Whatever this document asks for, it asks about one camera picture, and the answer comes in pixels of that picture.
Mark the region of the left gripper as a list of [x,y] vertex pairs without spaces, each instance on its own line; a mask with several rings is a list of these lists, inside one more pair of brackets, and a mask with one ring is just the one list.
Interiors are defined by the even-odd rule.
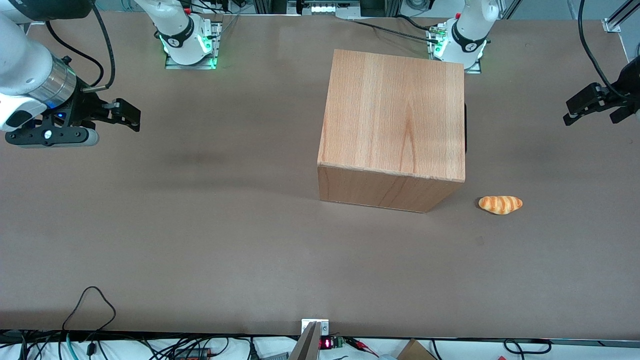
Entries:
[[[634,57],[621,69],[617,78],[617,91],[633,101],[640,100],[640,57]],[[592,82],[566,101],[567,114],[563,116],[566,126],[594,112],[604,110],[604,101],[609,94],[607,87]]]

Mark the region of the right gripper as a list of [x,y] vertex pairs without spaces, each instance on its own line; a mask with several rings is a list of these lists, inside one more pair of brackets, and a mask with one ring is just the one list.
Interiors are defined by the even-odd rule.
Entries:
[[140,131],[141,111],[134,105],[116,98],[110,103],[97,95],[77,94],[73,89],[34,89],[20,95],[1,94],[1,130],[29,132],[45,125],[46,117],[53,126],[82,126],[94,129],[94,122],[109,123]]

